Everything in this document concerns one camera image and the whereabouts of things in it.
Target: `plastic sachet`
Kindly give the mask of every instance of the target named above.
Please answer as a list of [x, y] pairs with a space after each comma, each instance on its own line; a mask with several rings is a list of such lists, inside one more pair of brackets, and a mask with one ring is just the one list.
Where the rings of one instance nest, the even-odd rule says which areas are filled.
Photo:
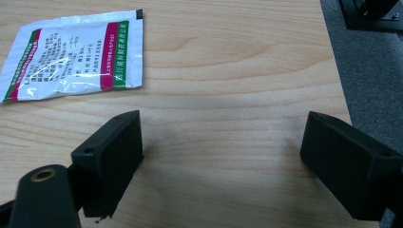
[[62, 17], [23, 26], [0, 74], [0, 102], [142, 85], [143, 11]]

